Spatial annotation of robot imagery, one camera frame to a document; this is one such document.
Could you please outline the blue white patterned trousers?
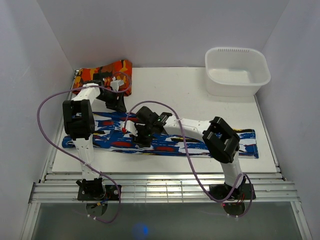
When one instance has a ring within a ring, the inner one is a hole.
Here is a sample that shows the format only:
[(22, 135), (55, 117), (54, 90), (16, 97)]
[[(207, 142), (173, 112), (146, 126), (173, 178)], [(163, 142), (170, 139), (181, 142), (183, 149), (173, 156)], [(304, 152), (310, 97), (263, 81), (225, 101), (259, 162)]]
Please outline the blue white patterned trousers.
[[(93, 112), (95, 132), (92, 143), (95, 148), (109, 152), (136, 155), (155, 155), (186, 157), (183, 138), (180, 135), (155, 134), (150, 147), (139, 147), (132, 142), (129, 134), (123, 134), (121, 127), (127, 114), (119, 111)], [(240, 138), (239, 157), (259, 158), (259, 151), (254, 129), (235, 129)], [(190, 156), (210, 158), (210, 152), (204, 142), (186, 138), (186, 145)], [(64, 149), (75, 148), (72, 138), (66, 135), (61, 143)]]

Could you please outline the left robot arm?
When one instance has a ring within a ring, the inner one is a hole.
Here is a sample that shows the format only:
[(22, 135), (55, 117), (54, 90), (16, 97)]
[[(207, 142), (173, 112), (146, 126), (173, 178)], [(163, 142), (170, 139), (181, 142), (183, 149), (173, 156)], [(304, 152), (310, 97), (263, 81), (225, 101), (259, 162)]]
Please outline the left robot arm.
[(104, 200), (107, 194), (100, 174), (90, 169), (95, 159), (93, 135), (96, 129), (92, 103), (98, 99), (105, 102), (110, 110), (126, 112), (124, 93), (120, 91), (124, 84), (123, 80), (115, 77), (109, 87), (105, 86), (102, 78), (92, 80), (84, 84), (74, 98), (62, 103), (64, 130), (83, 161), (82, 180), (77, 184), (82, 194), (94, 200)]

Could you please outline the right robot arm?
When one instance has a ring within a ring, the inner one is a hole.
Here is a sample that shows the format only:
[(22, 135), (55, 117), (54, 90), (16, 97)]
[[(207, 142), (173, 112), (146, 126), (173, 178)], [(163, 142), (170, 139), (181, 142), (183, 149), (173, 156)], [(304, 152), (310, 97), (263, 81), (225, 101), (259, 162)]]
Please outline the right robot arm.
[(243, 173), (239, 162), (240, 138), (221, 117), (213, 120), (192, 120), (180, 118), (175, 111), (157, 114), (143, 106), (137, 113), (137, 123), (126, 120), (123, 127), (132, 134), (132, 140), (139, 147), (150, 147), (155, 134), (182, 136), (196, 139), (205, 144), (210, 156), (218, 161), (224, 174), (224, 183), (210, 185), (203, 192), (213, 201), (222, 203), (229, 199), (255, 198), (254, 187), (248, 175)]

